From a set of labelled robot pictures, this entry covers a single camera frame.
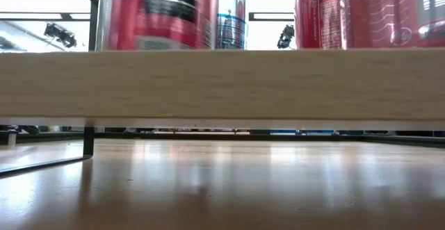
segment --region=shelf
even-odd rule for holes
[[[0,54],[0,123],[445,129],[445,50]]]

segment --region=wooden floor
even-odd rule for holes
[[[81,157],[83,143],[77,141],[0,145],[0,170],[66,158]]]
[[[95,150],[83,163],[0,179],[0,229],[445,226],[442,149],[98,140]]]

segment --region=table surface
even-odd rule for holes
[[[445,129],[445,50],[0,54],[0,123]]]
[[[57,158],[66,143],[33,145]],[[98,140],[87,161],[0,179],[0,225],[443,229],[444,163],[444,149],[364,142]]]

